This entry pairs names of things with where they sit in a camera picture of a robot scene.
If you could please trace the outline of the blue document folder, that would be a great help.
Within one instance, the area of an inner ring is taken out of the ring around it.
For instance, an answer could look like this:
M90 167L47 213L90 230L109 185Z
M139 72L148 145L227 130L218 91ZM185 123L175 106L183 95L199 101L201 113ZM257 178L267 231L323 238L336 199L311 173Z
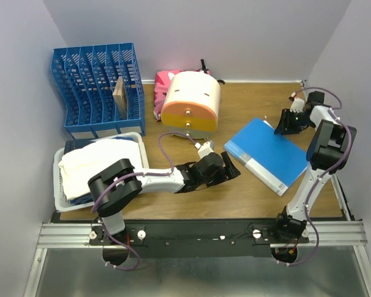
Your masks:
M254 118L223 148L278 196L307 168L306 152L266 121Z

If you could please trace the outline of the grey bottom drawer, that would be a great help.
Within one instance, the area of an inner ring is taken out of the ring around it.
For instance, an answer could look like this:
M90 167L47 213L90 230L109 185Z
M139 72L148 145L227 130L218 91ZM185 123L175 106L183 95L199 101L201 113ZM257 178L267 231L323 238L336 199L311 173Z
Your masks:
M191 128L183 128L183 127L170 127L170 131L173 132L179 132L181 137L186 137L189 136L192 139L209 139L212 135L213 132L209 131L200 131L200 130L195 130Z

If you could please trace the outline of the yellow drawer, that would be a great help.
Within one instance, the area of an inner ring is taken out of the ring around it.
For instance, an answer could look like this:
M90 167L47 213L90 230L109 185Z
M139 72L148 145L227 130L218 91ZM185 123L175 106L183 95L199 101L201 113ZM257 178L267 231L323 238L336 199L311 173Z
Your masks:
M195 118L178 114L162 114L161 122L165 126L181 127L198 131L215 132L217 128L217 121L214 119Z

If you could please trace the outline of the orange paperback book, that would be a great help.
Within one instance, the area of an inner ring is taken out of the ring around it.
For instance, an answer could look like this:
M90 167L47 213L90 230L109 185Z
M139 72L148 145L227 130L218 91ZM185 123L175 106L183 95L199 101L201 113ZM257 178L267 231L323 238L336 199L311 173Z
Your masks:
M127 119L127 96L126 89L124 87L124 80L122 77L118 77L114 91L113 98L116 102L119 114L122 119Z

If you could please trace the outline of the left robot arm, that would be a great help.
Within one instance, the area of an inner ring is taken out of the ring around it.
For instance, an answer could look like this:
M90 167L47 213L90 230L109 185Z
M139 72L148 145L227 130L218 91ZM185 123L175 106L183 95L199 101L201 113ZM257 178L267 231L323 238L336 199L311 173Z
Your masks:
M210 152L199 161L168 169L143 168L137 171L128 158L110 165L88 181L93 211L103 222L103 236L119 244L125 235L122 210L139 194L169 192L182 194L200 186L212 187L241 175L226 152Z

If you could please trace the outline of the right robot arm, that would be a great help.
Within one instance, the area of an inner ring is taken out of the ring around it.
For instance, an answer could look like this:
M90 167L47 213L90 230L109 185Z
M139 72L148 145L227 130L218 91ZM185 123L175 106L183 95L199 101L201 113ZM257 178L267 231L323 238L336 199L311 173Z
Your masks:
M276 135L299 134L308 127L315 134L307 149L307 168L293 199L276 217L272 235L280 243L296 242L307 224L310 210L326 182L346 165L357 135L357 129L344 124L335 115L342 101L333 92L321 87L306 87L293 92L291 107L283 109Z

